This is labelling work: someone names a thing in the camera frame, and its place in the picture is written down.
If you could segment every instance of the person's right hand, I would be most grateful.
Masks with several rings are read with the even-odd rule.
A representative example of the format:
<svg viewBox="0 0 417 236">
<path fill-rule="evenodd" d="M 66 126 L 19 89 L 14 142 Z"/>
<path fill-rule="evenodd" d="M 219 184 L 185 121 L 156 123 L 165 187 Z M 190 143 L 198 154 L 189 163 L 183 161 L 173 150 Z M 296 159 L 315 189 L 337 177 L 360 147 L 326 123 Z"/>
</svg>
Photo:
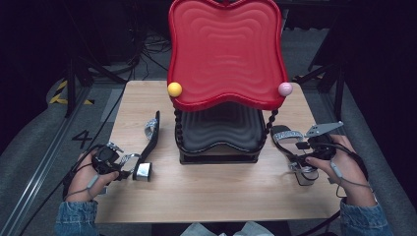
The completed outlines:
<svg viewBox="0 0 417 236">
<path fill-rule="evenodd" d="M 341 144 L 355 152 L 352 144 L 345 136 L 332 135 L 331 137 L 335 143 Z M 336 151 L 336 155 L 334 156 L 332 162 L 342 173 L 343 179 L 359 185 L 355 185 L 338 178 L 334 173 L 334 170 L 330 167 L 329 160 L 321 160 L 309 156 L 306 158 L 306 161 L 307 163 L 322 169 L 334 183 L 337 183 L 344 189 L 347 197 L 347 204 L 359 207 L 370 207 L 377 204 L 372 190 L 364 187 L 368 186 L 368 181 L 366 180 L 361 168 L 356 161 L 343 150 L 338 149 Z"/>
</svg>

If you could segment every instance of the yellow ball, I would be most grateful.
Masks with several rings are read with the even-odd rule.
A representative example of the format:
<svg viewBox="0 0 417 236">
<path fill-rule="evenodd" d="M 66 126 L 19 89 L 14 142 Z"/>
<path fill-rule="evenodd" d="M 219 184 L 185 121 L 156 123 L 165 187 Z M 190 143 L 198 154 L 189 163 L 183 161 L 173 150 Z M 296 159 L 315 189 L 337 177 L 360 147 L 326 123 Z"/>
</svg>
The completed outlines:
<svg viewBox="0 0 417 236">
<path fill-rule="evenodd" d="M 177 97 L 181 94 L 182 87 L 180 84 L 173 82 L 168 86 L 168 94 L 172 97 Z"/>
</svg>

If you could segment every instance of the red plastic tray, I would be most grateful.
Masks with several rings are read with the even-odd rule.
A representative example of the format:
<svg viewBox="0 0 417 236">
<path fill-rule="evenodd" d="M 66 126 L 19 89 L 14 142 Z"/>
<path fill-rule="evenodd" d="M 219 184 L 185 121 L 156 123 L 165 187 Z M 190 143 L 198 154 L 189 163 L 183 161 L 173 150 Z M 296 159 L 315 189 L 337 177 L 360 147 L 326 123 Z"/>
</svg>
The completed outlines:
<svg viewBox="0 0 417 236">
<path fill-rule="evenodd" d="M 179 83 L 175 108 L 197 111 L 225 101 L 273 110 L 287 82 L 281 14 L 270 0 L 176 0 L 169 11 L 172 55 L 167 85 Z"/>
</svg>

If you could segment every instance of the person's left hand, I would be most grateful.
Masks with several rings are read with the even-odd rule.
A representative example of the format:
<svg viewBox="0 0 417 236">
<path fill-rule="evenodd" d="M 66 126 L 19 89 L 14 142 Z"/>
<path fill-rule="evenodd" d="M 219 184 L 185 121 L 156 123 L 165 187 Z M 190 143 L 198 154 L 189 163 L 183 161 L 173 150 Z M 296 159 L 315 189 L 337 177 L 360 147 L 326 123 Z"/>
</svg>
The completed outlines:
<svg viewBox="0 0 417 236">
<path fill-rule="evenodd" d="M 89 190 L 86 189 L 89 182 L 97 174 L 97 172 L 92 168 L 91 159 L 95 154 L 95 150 L 89 153 L 86 158 L 79 165 L 79 171 L 71 182 L 70 188 L 68 190 L 68 197 L 65 199 L 66 202 L 88 202 L 95 198 L 101 190 L 111 181 L 116 179 L 119 176 L 119 172 L 111 172 L 105 175 L 99 175 L 98 179 L 91 186 Z"/>
</svg>

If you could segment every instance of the jeans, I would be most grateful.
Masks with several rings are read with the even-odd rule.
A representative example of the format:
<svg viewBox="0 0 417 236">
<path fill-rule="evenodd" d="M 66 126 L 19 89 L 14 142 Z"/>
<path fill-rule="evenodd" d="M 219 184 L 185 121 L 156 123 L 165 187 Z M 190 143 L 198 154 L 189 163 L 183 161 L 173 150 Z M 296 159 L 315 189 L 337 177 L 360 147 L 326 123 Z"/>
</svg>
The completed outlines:
<svg viewBox="0 0 417 236">
<path fill-rule="evenodd" d="M 58 236 L 99 235 L 95 224 L 97 202 L 62 203 L 55 223 Z M 345 200 L 340 202 L 340 221 L 342 235 L 346 236 L 386 236 L 392 235 L 386 216 L 380 205 L 361 207 L 350 206 Z M 183 235 L 212 235 L 201 224 L 191 224 Z M 271 235 L 270 232 L 255 222 L 248 222 L 236 236 Z"/>
</svg>

